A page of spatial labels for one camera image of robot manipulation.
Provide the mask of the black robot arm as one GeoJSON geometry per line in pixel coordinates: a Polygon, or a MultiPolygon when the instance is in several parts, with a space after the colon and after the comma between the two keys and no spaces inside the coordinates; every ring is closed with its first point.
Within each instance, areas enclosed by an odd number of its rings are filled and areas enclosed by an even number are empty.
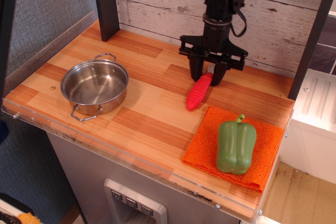
{"type": "Polygon", "coordinates": [[[240,11],[245,0],[205,0],[206,11],[203,15],[204,30],[201,36],[180,37],[180,54],[186,55],[190,63],[191,77],[198,81],[203,74],[204,62],[214,64],[212,86],[222,81],[227,70],[243,70],[248,52],[229,40],[229,35],[241,37],[246,29],[237,34],[232,20],[238,15],[246,21],[240,11]]]}

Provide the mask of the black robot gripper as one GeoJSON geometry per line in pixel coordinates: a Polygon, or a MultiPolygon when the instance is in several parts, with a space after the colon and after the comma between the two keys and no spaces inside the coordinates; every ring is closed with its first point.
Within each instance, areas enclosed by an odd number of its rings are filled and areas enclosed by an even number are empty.
{"type": "Polygon", "coordinates": [[[227,68],[243,70],[248,52],[234,45],[229,40],[229,33],[234,31],[232,20],[215,21],[204,19],[204,31],[201,36],[180,37],[179,53],[188,55],[195,52],[198,56],[189,55],[191,78],[198,81],[203,74],[203,60],[214,60],[211,64],[213,73],[212,86],[218,86],[227,68]]]}

